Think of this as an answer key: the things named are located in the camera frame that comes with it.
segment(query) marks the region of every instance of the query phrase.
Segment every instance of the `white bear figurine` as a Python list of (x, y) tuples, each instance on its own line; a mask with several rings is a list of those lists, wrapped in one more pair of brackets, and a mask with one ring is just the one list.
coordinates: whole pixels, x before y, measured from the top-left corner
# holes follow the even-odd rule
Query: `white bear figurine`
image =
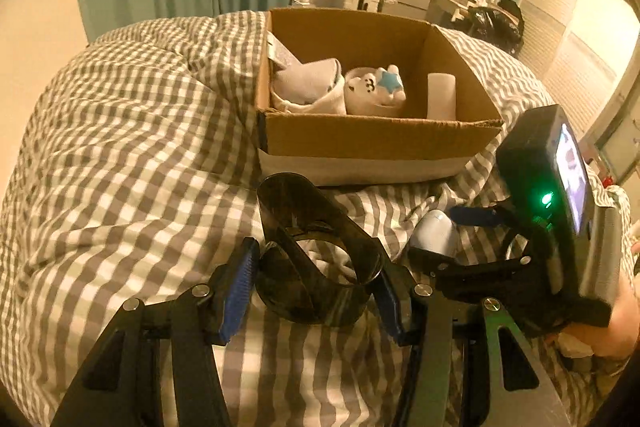
[(353, 76), (344, 87), (348, 114), (361, 116), (397, 116), (406, 95), (396, 66), (378, 68), (375, 73)]

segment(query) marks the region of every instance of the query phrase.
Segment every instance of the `lit screen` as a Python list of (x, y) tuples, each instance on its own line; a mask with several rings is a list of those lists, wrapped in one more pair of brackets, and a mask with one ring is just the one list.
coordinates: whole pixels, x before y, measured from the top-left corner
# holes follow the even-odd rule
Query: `lit screen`
[(556, 151), (556, 163), (571, 207), (571, 214), (574, 217), (575, 232), (578, 233), (582, 222), (588, 181), (584, 175), (580, 153), (566, 124), (562, 124), (560, 143)]

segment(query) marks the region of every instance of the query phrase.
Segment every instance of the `striped fabric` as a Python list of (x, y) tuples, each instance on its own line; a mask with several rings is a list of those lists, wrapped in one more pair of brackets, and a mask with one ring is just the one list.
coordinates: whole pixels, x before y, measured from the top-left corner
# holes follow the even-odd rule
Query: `striped fabric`
[[(208, 279), (243, 237), (262, 237), (255, 189), (254, 83), (265, 15), (153, 20), (114, 30), (55, 77), (28, 124), (0, 217), (0, 380), (47, 426), (100, 331), (132, 296), (164, 301)], [(505, 130), (447, 182), (327, 193), (393, 259), (428, 210), (505, 197), (494, 154), (518, 115), (552, 103), (527, 68), (485, 42), (445, 32), (499, 108)], [(591, 177), (599, 204), (617, 204)], [(500, 233), (462, 229), (461, 255), (494, 258)], [(624, 251), (629, 252), (625, 239)], [(630, 254), (625, 269), (630, 273)], [(593, 375), (534, 351), (572, 421), (597, 404)], [(408, 352), (369, 309), (353, 326), (284, 321), (254, 295), (246, 324), (215, 348), (234, 425), (381, 426)], [(171, 363), (164, 413), (176, 425)], [(460, 352), (447, 424), (456, 425)]]

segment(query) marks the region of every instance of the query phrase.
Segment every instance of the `metal screw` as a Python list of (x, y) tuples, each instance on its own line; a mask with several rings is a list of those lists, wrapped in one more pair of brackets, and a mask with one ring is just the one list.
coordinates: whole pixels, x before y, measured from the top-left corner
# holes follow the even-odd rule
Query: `metal screw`
[(491, 312), (497, 312), (500, 309), (500, 301), (498, 301), (498, 299), (494, 299), (493, 297), (487, 297), (484, 300), (484, 307)]
[(137, 310), (138, 306), (140, 306), (140, 299), (136, 299), (135, 297), (127, 299), (122, 303), (122, 309), (126, 312)]
[(191, 290), (194, 297), (206, 297), (209, 295), (209, 287), (206, 284), (198, 284)]
[(429, 297), (433, 293), (433, 288), (428, 284), (417, 284), (415, 285), (414, 292), (420, 297)]

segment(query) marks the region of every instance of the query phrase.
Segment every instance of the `cardboard box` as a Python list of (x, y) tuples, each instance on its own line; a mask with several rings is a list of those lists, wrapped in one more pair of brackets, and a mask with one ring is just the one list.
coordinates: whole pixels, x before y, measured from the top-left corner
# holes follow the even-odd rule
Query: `cardboard box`
[[(316, 185), (395, 184), (445, 178), (500, 132), (502, 120), (479, 80), (435, 26), (364, 11), (276, 9), (268, 30), (301, 62), (337, 58), (400, 70), (407, 102), (401, 118), (289, 114), (271, 108), (265, 45), (255, 93), (264, 176), (298, 172)], [(458, 121), (427, 120), (427, 75), (456, 77)]]

